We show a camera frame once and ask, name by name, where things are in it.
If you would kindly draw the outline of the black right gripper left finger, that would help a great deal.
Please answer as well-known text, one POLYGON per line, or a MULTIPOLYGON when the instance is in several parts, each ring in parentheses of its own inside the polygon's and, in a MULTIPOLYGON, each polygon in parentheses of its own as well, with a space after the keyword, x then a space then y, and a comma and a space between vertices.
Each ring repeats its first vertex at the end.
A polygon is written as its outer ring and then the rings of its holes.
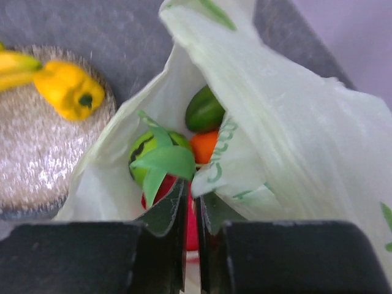
POLYGON ((178 179, 138 220, 131 293, 179 293, 185 286, 188 181, 178 179))

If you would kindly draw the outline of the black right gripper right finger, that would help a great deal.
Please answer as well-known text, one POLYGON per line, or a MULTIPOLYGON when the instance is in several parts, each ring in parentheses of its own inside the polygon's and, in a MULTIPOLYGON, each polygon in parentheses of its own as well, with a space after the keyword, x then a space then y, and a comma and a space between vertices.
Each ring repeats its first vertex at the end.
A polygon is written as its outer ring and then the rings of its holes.
POLYGON ((215 193, 196 201, 202 293, 231 293, 232 283, 227 262, 227 240, 222 226, 225 221, 246 219, 229 207, 215 193))

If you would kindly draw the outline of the red fake dragon fruit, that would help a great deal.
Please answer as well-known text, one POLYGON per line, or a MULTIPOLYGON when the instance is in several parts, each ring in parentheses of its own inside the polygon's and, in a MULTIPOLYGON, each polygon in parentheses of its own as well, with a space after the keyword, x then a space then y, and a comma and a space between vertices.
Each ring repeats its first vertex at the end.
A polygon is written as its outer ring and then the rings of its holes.
POLYGON ((137 138, 129 154, 129 172, 141 187, 141 205, 150 209, 166 197, 178 179, 191 181, 196 172, 192 148, 187 139, 164 129, 144 111, 138 116, 148 131, 137 138))

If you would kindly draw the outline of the translucent green plastic bag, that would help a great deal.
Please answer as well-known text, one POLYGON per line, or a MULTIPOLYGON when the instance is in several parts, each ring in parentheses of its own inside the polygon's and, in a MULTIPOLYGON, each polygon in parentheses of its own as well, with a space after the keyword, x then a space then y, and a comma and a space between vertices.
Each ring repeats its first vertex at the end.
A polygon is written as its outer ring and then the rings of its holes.
POLYGON ((334 219, 367 234, 391 276, 391 112, 376 96, 271 50, 254 1, 165 1, 174 40, 164 70, 124 102, 73 170, 57 221, 125 221, 143 209, 128 154, 138 113, 188 135, 184 112, 204 85, 226 116, 195 195, 216 192, 246 219, 334 219))

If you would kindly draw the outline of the yellow fake bell pepper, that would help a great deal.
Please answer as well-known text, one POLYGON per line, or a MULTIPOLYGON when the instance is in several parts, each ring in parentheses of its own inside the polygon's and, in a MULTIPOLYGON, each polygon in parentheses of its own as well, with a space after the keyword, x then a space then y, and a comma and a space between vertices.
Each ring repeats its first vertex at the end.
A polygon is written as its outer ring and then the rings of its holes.
POLYGON ((33 75, 38 92, 70 121, 82 121, 100 107, 104 88, 81 67, 66 61, 51 60, 33 75))

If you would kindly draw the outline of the yellow fake banana bunch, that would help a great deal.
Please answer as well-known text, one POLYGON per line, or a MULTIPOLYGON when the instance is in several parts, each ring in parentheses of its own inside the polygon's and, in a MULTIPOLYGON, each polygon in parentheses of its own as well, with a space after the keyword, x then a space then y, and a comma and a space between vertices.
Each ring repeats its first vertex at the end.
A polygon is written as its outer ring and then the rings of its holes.
POLYGON ((1 91, 32 82, 42 63, 33 56, 6 49, 1 43, 1 91))

